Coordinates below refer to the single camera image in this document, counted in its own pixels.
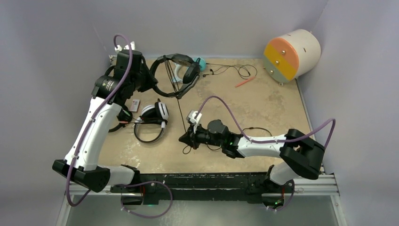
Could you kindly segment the black headphones with cable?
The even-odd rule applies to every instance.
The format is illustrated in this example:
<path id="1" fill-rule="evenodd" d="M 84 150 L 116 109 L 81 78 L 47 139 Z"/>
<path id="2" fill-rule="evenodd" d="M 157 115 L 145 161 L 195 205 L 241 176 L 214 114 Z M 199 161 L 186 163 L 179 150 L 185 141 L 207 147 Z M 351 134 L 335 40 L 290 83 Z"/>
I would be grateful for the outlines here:
<path id="1" fill-rule="evenodd" d="M 117 115 L 118 125 L 108 130 L 109 133 L 116 132 L 117 130 L 126 127 L 133 119 L 132 113 L 126 105 L 123 105 L 120 113 Z"/>

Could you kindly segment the teal cat ear headphones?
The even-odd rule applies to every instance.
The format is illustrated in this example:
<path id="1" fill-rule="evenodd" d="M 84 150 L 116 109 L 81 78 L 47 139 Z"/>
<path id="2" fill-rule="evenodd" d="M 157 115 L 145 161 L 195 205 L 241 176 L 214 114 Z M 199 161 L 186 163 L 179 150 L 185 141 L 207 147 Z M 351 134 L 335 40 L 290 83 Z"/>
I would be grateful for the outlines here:
<path id="1" fill-rule="evenodd" d="M 196 56 L 196 57 L 193 57 L 193 60 L 194 60 L 195 62 L 198 62 L 198 63 L 199 63 L 199 67 L 200 67 L 200 71 L 201 71 L 201 72 L 203 72 L 203 71 L 206 69 L 207 64 L 206 64 L 205 59 Z M 182 68 L 185 68 L 186 71 L 188 70 L 188 67 L 187 67 L 187 66 L 182 66 L 182 65 L 179 65 L 179 64 L 175 63 L 174 77 L 173 77 L 173 79 L 172 79 L 172 81 L 173 81 L 174 83 L 182 83 L 182 82 L 183 82 L 183 79 L 179 76 L 179 75 L 180 75 L 179 72 L 180 72 L 180 70 L 181 70 Z"/>

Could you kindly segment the white and black headphones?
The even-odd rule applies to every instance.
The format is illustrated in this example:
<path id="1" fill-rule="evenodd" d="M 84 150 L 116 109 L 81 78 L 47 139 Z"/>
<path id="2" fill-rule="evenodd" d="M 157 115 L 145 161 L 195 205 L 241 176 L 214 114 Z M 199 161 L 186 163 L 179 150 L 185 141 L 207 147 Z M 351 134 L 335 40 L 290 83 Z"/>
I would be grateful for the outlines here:
<path id="1" fill-rule="evenodd" d="M 157 101 L 152 105 L 145 106 L 142 111 L 141 115 L 135 120 L 134 122 L 134 136 L 136 139 L 145 144 L 150 144 L 158 141 L 166 128 L 169 119 L 169 111 L 165 103 L 163 103 L 159 98 Z M 142 140 L 138 135 L 138 125 L 141 124 L 156 124 L 160 125 L 160 132 L 159 134 L 152 140 Z"/>

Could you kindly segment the black wired earbuds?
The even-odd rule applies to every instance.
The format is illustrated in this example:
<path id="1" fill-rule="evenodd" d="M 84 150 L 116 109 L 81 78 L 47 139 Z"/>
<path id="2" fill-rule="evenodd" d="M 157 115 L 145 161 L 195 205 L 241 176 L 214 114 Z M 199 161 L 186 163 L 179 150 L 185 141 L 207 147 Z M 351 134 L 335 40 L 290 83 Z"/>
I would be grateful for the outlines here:
<path id="1" fill-rule="evenodd" d="M 219 68 L 217 69 L 210 68 L 208 73 L 202 74 L 203 78 L 205 78 L 208 75 L 222 74 L 229 69 L 234 69 L 237 72 L 238 76 L 243 80 L 249 80 L 250 78 L 256 77 L 258 75 L 258 69 L 254 65 L 250 64 L 226 65 L 226 64 L 206 63 L 206 65 L 218 66 Z"/>

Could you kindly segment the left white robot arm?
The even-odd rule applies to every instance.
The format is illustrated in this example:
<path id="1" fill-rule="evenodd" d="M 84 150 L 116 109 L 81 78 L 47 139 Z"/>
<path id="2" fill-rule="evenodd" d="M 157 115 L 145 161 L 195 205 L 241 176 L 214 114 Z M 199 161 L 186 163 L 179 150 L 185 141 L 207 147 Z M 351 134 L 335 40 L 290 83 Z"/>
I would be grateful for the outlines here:
<path id="1" fill-rule="evenodd" d="M 126 100 L 134 91 L 144 92 L 155 84 L 142 53 L 134 50 L 132 54 L 133 58 L 129 59 L 128 50 L 120 51 L 116 64 L 95 81 L 89 111 L 76 141 L 68 154 L 55 160 L 52 166 L 58 174 L 94 192 L 113 185 L 122 185 L 130 193 L 140 188 L 140 179 L 135 177 L 136 168 L 98 165 L 112 122 Z"/>

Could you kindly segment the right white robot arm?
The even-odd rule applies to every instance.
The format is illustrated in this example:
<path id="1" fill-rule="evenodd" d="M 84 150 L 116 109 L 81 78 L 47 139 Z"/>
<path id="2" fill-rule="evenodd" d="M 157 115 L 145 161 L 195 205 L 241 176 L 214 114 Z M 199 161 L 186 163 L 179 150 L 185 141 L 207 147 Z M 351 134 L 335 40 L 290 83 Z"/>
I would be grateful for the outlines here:
<path id="1" fill-rule="evenodd" d="M 264 179 L 265 188 L 271 192 L 294 178 L 318 179 L 325 153 L 322 144 L 297 129 L 272 137 L 245 137 L 243 133 L 231 132 L 221 120 L 211 121 L 207 128 L 191 124 L 178 140 L 193 149 L 201 144 L 218 146 L 233 159 L 254 156 L 282 159 L 282 163 L 269 168 Z"/>

